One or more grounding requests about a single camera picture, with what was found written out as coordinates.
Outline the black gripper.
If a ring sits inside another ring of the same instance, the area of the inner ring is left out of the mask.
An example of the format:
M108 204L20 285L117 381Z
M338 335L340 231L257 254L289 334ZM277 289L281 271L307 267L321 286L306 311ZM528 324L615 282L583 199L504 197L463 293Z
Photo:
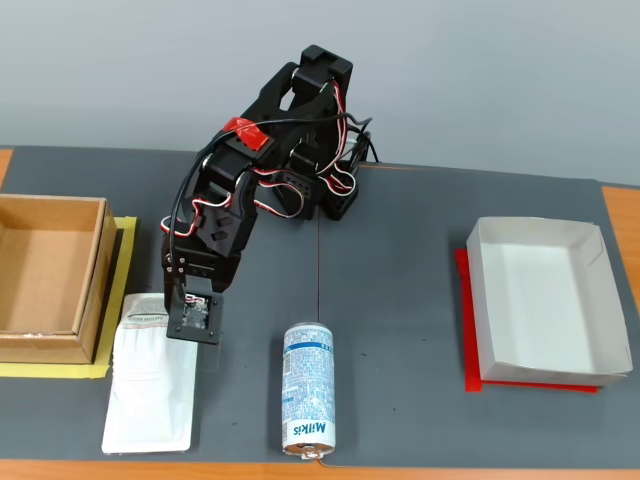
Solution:
M240 252L225 257L209 249L195 237L177 238L174 254L176 262L172 264L170 239L164 237L161 247L161 261L166 297L171 297L173 294L174 275L177 275L182 283L185 283L186 275L208 279L212 291L222 293L231 285L241 260Z

